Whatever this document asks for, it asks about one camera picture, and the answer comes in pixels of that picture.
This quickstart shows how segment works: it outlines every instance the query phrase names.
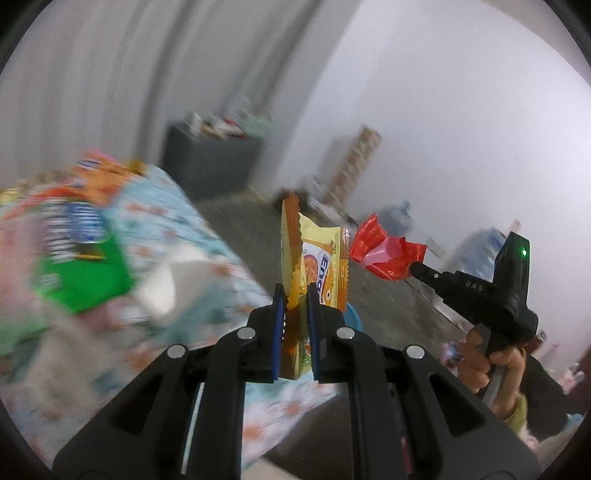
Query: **yellow snack package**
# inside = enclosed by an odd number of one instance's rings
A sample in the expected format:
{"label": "yellow snack package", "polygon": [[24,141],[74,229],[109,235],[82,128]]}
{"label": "yellow snack package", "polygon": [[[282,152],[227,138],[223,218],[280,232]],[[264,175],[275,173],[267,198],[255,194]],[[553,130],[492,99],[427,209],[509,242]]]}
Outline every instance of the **yellow snack package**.
{"label": "yellow snack package", "polygon": [[345,310],[349,278],[349,231],[321,228],[300,214],[297,197],[283,202],[281,268],[287,295],[280,376],[297,380],[311,369],[307,286],[316,285],[320,302]]}

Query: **human hand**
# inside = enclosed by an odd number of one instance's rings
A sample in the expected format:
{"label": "human hand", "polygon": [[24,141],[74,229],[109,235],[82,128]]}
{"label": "human hand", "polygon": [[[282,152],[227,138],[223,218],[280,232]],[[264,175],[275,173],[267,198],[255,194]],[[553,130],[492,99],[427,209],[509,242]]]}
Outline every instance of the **human hand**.
{"label": "human hand", "polygon": [[478,393],[488,385],[488,371],[492,365],[506,365],[505,378],[499,389],[495,401],[491,406],[492,412],[501,420],[506,420],[515,410],[515,402],[519,394],[519,386],[525,371],[525,356],[515,347],[507,347],[503,351],[492,353],[489,358],[478,352],[477,347],[482,343],[482,337],[476,329],[466,335],[466,342],[458,345],[463,360],[457,366],[458,379],[467,386],[472,393]]}

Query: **silver screw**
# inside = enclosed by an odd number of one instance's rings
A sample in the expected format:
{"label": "silver screw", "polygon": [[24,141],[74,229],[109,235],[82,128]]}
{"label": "silver screw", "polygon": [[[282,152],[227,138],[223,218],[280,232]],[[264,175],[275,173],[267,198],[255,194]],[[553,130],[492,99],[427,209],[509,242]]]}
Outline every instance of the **silver screw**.
{"label": "silver screw", "polygon": [[410,358],[414,358],[415,360],[420,360],[425,356],[425,350],[423,350],[423,347],[418,345],[411,345],[407,348],[407,355]]}
{"label": "silver screw", "polygon": [[185,351],[186,349],[182,345],[173,345],[171,347],[168,347],[166,353],[170,358],[181,358],[184,355]]}
{"label": "silver screw", "polygon": [[243,327],[238,330],[238,338],[241,338],[242,340],[250,340],[251,338],[254,338],[255,335],[256,331],[254,328]]}
{"label": "silver screw", "polygon": [[336,336],[343,340],[351,340],[355,336],[355,330],[349,327],[341,327],[336,331]]}

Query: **green snack bag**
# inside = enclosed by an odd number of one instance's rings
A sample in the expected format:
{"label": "green snack bag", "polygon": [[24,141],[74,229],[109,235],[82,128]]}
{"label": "green snack bag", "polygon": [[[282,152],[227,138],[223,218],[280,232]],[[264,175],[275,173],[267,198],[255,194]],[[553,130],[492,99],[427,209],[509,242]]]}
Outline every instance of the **green snack bag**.
{"label": "green snack bag", "polygon": [[56,198],[43,203],[40,213],[38,294],[78,313],[129,291],[133,280],[99,209],[88,202]]}

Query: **red candy wrapper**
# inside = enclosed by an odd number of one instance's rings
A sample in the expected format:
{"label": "red candy wrapper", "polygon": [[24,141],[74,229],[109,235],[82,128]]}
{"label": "red candy wrapper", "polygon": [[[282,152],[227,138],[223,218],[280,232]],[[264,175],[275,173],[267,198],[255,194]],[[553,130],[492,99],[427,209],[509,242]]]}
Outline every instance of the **red candy wrapper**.
{"label": "red candy wrapper", "polygon": [[359,227],[349,257],[384,280],[404,280],[410,276],[408,267],[425,260],[426,251],[426,245],[388,236],[374,213]]}

